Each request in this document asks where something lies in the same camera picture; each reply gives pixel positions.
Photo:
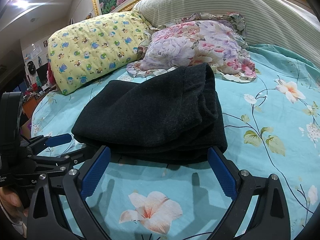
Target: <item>ceiling light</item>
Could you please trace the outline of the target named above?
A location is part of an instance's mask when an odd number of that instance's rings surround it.
[[[27,1],[19,0],[14,3],[15,6],[18,6],[19,8],[26,9],[29,6],[29,3]]]

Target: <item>turquoise floral bed sheet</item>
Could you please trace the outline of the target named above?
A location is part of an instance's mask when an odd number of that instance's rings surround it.
[[[279,176],[293,239],[319,204],[320,70],[277,46],[258,44],[247,50],[256,64],[255,81],[235,83],[216,76],[228,141],[225,156],[254,176]],[[32,136],[71,133],[83,107],[112,79],[146,80],[132,78],[123,67],[69,96],[50,92],[34,112]],[[58,156],[80,147],[73,139],[42,155]],[[237,235],[244,233],[256,200]],[[61,201],[73,232],[81,235],[64,196]],[[112,156],[86,201],[114,240],[204,240],[231,203],[206,162],[166,165],[118,155]]]

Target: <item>striped headboard cover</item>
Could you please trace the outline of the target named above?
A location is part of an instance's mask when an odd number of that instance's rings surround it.
[[[153,26],[193,13],[240,12],[247,23],[247,43],[275,44],[320,67],[320,24],[316,17],[285,0],[141,0],[138,10]]]

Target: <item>blue gripper pad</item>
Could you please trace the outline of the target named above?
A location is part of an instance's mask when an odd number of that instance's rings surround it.
[[[52,136],[48,138],[47,141],[45,142],[45,145],[47,145],[48,147],[55,147],[58,145],[69,143],[71,142],[71,140],[72,140],[71,134],[65,133],[65,134]]]
[[[231,197],[232,201],[234,201],[238,195],[236,180],[213,148],[208,149],[208,162],[216,175],[224,194],[227,197]]]
[[[90,197],[95,191],[104,171],[106,170],[111,159],[109,147],[105,147],[99,157],[91,165],[90,170],[86,173],[82,180],[80,195],[83,200]]]

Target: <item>silver screw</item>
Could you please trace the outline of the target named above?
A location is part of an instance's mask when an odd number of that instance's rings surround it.
[[[47,174],[42,173],[42,174],[39,176],[39,179],[45,179],[46,177],[47,177]]]
[[[244,177],[247,177],[249,175],[249,171],[241,170],[241,175],[244,176]]]
[[[77,174],[77,172],[78,172],[78,170],[77,170],[77,169],[71,169],[71,170],[69,171],[69,175],[74,176],[74,175],[76,175],[76,174]]]
[[[277,180],[279,177],[277,174],[271,174],[271,179]]]

